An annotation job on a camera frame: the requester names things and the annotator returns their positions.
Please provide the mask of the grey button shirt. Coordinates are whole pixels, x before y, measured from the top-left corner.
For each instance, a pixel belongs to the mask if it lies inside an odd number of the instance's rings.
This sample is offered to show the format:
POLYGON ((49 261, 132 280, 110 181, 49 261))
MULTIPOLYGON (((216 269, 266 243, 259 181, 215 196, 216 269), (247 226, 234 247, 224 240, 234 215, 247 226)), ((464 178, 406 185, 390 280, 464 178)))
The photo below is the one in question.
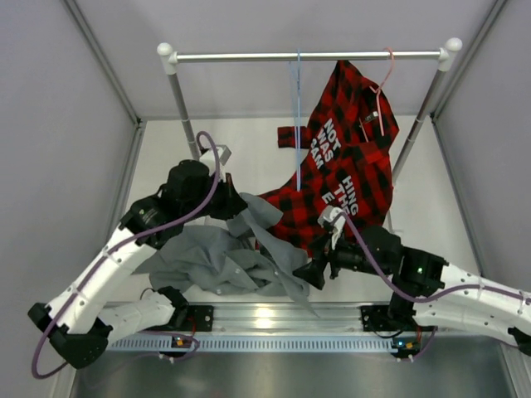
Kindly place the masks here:
POLYGON ((258 196, 243 192, 241 198, 247 208, 225 227, 185 225, 135 273, 146 274, 155 289, 185 292, 196 285, 218 296, 288 297, 314 313, 309 284, 293 275, 308 264, 306 251, 268 231, 282 212, 258 196))

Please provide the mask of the blue wire hanger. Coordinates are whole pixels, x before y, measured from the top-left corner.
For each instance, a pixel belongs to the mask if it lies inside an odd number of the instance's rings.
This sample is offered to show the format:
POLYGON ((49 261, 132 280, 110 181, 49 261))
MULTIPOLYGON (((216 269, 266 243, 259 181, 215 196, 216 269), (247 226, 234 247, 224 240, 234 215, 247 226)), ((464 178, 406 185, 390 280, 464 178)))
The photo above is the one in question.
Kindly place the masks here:
POLYGON ((296 190, 301 190, 301 53, 296 52, 295 61, 289 62, 290 68, 290 96, 292 105, 292 114, 294 120, 294 139, 295 139, 295 178, 296 190))

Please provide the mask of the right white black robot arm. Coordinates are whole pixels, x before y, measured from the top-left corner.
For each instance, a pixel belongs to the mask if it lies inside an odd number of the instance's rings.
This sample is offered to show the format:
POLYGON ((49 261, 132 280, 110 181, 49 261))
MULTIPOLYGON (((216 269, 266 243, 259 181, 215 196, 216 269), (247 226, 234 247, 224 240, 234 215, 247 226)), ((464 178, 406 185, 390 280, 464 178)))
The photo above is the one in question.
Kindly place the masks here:
POLYGON ((407 247, 381 226, 358 233, 358 241, 323 235, 311 244, 314 258, 294 276, 317 289, 324 271, 375 274, 392 291, 386 309, 396 329, 450 328, 492 337, 530 353, 530 294, 466 271, 439 255, 407 247))

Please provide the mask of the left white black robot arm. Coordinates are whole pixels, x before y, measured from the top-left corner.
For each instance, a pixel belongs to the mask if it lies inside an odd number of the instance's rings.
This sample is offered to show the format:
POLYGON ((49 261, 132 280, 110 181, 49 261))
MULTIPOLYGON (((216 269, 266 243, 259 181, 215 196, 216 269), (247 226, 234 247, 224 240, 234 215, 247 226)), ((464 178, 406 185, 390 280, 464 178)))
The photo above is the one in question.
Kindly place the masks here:
POLYGON ((181 161, 156 193, 129 208, 100 253, 64 292, 32 305, 28 317, 42 333, 33 370, 46 342, 66 365, 80 370, 124 337, 185 326, 188 301, 169 286, 130 304, 111 309, 106 304, 145 260, 183 232, 185 223, 202 216, 227 221, 246 209, 222 164, 212 152, 181 161))

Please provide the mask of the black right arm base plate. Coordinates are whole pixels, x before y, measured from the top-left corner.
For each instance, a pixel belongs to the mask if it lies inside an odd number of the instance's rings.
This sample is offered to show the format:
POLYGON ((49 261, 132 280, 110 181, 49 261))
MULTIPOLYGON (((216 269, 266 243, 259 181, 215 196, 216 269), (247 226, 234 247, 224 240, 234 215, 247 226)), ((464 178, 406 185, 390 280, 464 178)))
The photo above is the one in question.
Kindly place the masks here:
POLYGON ((365 332, 414 332, 417 324, 411 315, 393 312, 388 305, 374 304, 360 308, 365 332))

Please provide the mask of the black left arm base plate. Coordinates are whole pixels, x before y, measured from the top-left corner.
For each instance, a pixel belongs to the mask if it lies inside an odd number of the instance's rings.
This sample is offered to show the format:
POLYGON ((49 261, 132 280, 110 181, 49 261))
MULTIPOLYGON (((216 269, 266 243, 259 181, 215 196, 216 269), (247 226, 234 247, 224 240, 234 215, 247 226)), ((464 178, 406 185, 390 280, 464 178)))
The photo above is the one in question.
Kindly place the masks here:
POLYGON ((214 320, 212 305, 190 305, 183 322, 178 326, 179 332, 210 332, 214 320))

